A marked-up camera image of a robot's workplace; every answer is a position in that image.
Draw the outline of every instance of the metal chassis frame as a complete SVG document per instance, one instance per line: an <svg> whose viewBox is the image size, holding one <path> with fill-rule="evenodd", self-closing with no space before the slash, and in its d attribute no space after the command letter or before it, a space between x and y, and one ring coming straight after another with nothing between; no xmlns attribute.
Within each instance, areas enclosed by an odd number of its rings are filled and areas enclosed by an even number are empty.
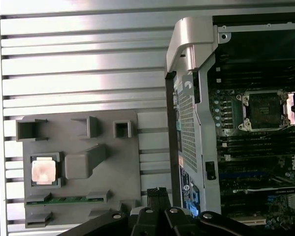
<svg viewBox="0 0 295 236"><path fill-rule="evenodd" d="M204 191L201 192L201 211L211 210L218 213L221 211L217 150L215 147L215 123L209 111L207 90L207 72L215 63L214 51L217 49L218 44L227 43L231 40L232 32L268 30L295 30L295 23L217 27L213 25L213 17L203 16L183 18L175 25L166 55L166 78L177 71L177 79L182 83L184 94L194 96L193 86L188 86L193 82L192 76L189 74L194 71L198 71L199 74L200 103L195 104L194 120L196 120L195 133L202 145L196 145L197 160L200 159L201 163L198 162L197 164L198 180L194 181L196 181L196 185L204 186ZM215 163L215 180L206 178L204 164L206 161L214 161ZM193 177L193 171L189 167L185 167L185 169Z"/></svg>

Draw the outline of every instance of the black latch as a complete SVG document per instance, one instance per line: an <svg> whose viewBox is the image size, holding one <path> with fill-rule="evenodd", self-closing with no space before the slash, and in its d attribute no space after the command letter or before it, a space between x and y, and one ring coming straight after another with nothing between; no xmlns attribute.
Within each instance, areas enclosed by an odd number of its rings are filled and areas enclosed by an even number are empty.
<svg viewBox="0 0 295 236"><path fill-rule="evenodd" d="M214 161L207 161L205 163L205 168L206 168L207 179L208 180L215 180L216 179L216 174L215 174Z"/></svg>

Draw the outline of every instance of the motherboard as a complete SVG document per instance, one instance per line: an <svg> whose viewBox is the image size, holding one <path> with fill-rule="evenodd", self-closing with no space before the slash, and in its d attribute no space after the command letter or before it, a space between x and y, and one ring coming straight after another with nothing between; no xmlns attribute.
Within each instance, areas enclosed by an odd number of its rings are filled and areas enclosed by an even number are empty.
<svg viewBox="0 0 295 236"><path fill-rule="evenodd" d="M295 60L224 63L208 73L222 214L295 227Z"/></svg>

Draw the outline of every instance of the perforated metal grille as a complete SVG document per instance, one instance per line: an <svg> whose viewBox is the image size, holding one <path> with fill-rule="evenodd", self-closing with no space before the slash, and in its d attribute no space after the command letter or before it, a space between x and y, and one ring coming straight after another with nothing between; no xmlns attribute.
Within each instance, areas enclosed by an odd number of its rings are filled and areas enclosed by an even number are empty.
<svg viewBox="0 0 295 236"><path fill-rule="evenodd" d="M178 96L184 164L188 165L192 170L197 172L193 98L190 96L185 96L182 91L178 94Z"/></svg>

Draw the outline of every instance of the aluminum wall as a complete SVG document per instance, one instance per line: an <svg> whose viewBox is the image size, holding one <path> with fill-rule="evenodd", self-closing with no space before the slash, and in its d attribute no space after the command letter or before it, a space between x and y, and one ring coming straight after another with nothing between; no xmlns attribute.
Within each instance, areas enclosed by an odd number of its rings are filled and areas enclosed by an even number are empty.
<svg viewBox="0 0 295 236"><path fill-rule="evenodd" d="M155 182L171 189L163 66L174 24L286 11L295 11L295 0L0 0L1 235L33 235L24 228L16 119L135 109L146 203ZM51 236L69 227L35 231Z"/></svg>

